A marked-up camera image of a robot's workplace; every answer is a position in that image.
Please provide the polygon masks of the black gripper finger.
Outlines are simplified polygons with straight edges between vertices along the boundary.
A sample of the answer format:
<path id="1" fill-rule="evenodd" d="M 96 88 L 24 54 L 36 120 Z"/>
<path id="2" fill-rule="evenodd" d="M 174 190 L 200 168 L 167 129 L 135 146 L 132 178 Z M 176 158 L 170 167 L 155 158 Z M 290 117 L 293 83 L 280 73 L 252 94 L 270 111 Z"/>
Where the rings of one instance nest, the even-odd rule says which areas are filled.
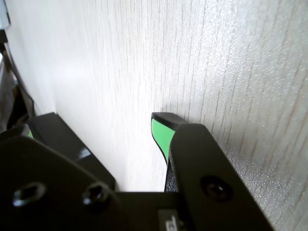
<path id="1" fill-rule="evenodd" d="M 0 135 L 0 228 L 123 231 L 125 218 L 105 183 L 21 126 Z"/>
<path id="2" fill-rule="evenodd" d="M 270 231 L 265 215 L 209 130 L 173 113 L 153 112 L 151 132 L 194 231 Z"/>

